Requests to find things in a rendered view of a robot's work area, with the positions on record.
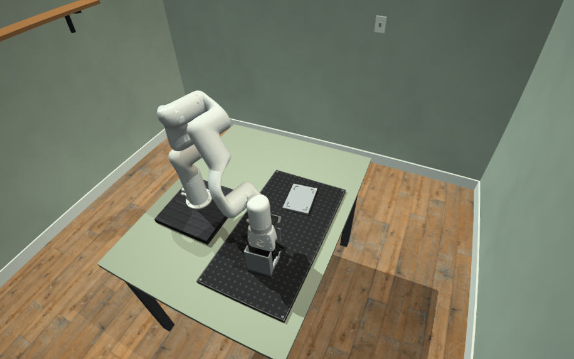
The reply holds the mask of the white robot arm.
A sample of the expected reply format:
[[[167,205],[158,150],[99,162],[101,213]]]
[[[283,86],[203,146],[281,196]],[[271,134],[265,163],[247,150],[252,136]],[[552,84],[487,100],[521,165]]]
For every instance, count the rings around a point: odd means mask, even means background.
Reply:
[[[167,139],[173,149],[169,161],[176,170],[183,188],[181,195],[192,209],[216,203],[222,214],[235,218],[247,208],[250,229],[257,235],[268,233],[281,217],[270,214],[270,203],[253,184],[244,182],[224,196],[221,177],[231,154],[220,134],[231,126],[225,110],[202,91],[194,91],[157,109]],[[206,189],[199,168],[194,165],[203,158],[209,168]]]

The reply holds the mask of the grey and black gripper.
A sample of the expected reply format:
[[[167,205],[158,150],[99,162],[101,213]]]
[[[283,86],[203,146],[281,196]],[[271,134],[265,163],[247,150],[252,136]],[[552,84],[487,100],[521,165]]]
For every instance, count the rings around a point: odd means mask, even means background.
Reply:
[[[246,241],[246,243],[248,243],[252,253],[254,252],[255,248],[273,251],[274,259],[276,259],[276,256],[279,255],[279,252],[285,248],[285,244],[277,240],[277,234],[273,225],[271,230],[264,235],[257,235],[253,233],[250,229],[250,226],[248,226],[248,234],[243,233],[242,238]]]

